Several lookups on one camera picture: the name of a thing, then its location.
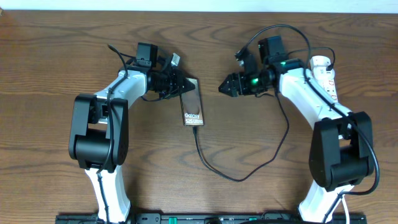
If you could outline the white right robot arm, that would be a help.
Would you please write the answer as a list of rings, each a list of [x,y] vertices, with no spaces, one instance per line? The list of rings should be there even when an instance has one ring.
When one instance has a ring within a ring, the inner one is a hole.
[[[292,58],[280,36],[258,42],[262,67],[245,45],[235,55],[244,70],[226,77],[218,90],[237,97],[260,96],[270,88],[290,100],[313,130],[308,164],[310,190],[298,206],[305,222],[328,223],[347,195],[368,195],[380,179],[373,149],[372,121],[338,101],[334,59],[311,55],[308,63]]]

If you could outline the bronze Galaxy smartphone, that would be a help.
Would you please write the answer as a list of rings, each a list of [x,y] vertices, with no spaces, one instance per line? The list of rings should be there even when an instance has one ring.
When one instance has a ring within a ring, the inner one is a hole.
[[[205,124],[201,106],[198,80],[196,89],[180,95],[182,119],[185,126],[203,126]]]

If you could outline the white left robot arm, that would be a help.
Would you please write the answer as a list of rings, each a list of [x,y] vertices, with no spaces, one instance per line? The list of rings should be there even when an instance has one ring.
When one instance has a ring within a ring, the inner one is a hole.
[[[127,223],[131,201],[127,197],[123,167],[129,149],[129,109],[148,91],[161,100],[194,90],[179,69],[180,56],[159,54],[159,47],[140,42],[135,56],[121,53],[117,77],[94,94],[79,94],[74,101],[68,145],[69,155],[91,180],[99,206],[95,223]]]

